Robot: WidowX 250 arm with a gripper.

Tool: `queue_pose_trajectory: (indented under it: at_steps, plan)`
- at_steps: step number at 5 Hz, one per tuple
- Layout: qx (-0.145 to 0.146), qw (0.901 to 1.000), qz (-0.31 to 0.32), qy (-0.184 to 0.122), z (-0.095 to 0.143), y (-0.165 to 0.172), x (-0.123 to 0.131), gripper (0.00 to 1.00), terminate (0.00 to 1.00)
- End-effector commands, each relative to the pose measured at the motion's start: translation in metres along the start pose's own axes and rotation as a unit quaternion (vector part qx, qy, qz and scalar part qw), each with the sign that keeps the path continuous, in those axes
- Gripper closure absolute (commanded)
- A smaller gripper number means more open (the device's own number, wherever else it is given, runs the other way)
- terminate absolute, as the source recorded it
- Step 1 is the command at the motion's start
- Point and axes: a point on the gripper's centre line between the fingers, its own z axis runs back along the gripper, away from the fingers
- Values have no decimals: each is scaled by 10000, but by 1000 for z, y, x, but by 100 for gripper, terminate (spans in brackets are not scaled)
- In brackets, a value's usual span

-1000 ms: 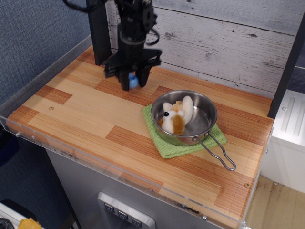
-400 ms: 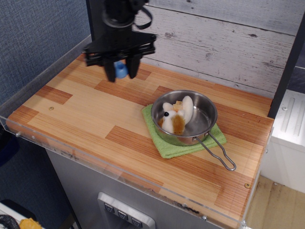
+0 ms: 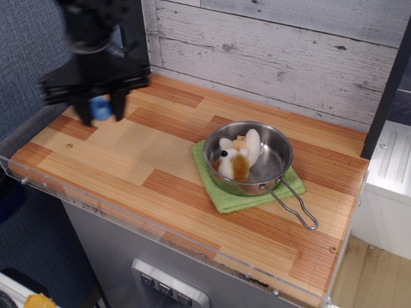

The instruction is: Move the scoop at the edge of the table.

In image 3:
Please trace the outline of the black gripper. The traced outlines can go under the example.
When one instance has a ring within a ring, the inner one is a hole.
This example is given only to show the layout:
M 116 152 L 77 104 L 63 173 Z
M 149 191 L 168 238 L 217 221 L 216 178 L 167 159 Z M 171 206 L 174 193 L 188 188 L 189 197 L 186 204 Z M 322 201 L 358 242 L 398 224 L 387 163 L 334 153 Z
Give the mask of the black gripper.
M 38 88 L 46 104 L 74 104 L 82 123 L 91 126 L 88 100 L 110 94 L 112 113 L 120 121 L 129 91 L 147 86 L 149 74 L 150 65 L 144 60 L 112 55 L 108 51 L 73 54 L 63 66 L 41 77 Z

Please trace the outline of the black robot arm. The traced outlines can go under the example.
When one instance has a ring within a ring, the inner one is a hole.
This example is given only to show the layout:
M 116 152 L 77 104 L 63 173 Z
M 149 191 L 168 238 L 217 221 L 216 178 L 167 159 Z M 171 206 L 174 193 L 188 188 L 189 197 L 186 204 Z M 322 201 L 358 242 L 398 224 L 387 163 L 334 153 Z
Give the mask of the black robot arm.
M 122 120 L 126 96 L 149 84 L 144 58 L 113 55 L 112 34 L 132 8 L 130 1 L 59 1 L 66 24 L 64 35 L 71 59 L 39 80 L 47 105 L 72 105 L 82 123 L 97 118 L 91 101 L 108 95 L 110 116 Z

